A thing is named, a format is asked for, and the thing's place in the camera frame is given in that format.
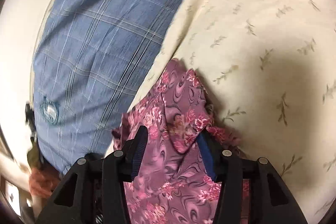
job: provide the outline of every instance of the embroidered patch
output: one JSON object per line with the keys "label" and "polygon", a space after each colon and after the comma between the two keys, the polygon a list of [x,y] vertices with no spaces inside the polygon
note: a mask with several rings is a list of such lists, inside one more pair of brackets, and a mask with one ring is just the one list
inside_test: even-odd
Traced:
{"label": "embroidered patch", "polygon": [[49,122],[50,124],[58,123],[58,106],[55,102],[51,101],[46,96],[43,97],[43,102],[40,105],[40,111],[47,122]]}

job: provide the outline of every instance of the light blue fabric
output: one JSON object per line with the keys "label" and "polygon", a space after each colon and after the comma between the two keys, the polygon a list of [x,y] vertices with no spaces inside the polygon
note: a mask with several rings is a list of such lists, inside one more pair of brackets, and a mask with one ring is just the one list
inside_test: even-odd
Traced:
{"label": "light blue fabric", "polygon": [[55,0],[34,58],[34,108],[57,170],[105,153],[181,2]]}

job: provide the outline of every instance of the pink floral fabric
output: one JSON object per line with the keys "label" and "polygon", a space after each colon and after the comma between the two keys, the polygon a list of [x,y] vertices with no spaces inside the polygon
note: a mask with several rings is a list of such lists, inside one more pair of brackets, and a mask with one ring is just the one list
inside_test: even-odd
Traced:
{"label": "pink floral fabric", "polygon": [[[157,83],[113,130],[115,149],[134,138],[140,125],[148,143],[139,175],[125,183],[133,224],[212,223],[221,185],[211,181],[195,142],[206,128],[225,148],[238,139],[213,125],[212,106],[195,72],[172,59]],[[249,183],[243,185],[241,224],[247,224]]]}

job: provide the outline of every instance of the blue gripper pad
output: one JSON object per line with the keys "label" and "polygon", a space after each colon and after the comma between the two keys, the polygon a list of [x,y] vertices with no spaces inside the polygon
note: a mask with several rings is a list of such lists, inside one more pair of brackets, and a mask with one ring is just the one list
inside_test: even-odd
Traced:
{"label": "blue gripper pad", "polygon": [[145,153],[145,149],[148,141],[148,130],[145,126],[140,126],[137,132],[137,135],[140,134],[140,140],[137,145],[137,149],[135,150],[133,160],[132,160],[132,173],[131,178],[132,181],[139,174],[143,154]]}
{"label": "blue gripper pad", "polygon": [[210,152],[210,149],[202,135],[202,133],[200,133],[197,138],[196,138],[198,147],[199,147],[199,151],[201,153],[202,156],[202,160],[205,166],[205,171],[207,172],[207,175],[209,177],[211,177],[212,181],[216,180],[216,173],[215,170],[213,168],[213,158]]}

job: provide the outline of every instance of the silver screw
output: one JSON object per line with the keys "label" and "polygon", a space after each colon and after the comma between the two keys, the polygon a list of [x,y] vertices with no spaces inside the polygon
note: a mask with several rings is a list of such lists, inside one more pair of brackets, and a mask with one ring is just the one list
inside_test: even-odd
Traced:
{"label": "silver screw", "polygon": [[267,164],[267,163],[268,163],[268,160],[267,160],[266,158],[260,158],[260,159],[259,159],[259,162],[260,162],[261,164]]}
{"label": "silver screw", "polygon": [[116,150],[114,151],[113,155],[115,157],[121,157],[124,154],[124,152],[122,150]]}
{"label": "silver screw", "polygon": [[80,159],[77,160],[77,163],[78,163],[79,165],[83,165],[84,163],[86,163],[86,159],[84,159],[84,158],[80,158]]}
{"label": "silver screw", "polygon": [[223,150],[222,154],[225,157],[230,157],[232,155],[232,152],[230,150]]}

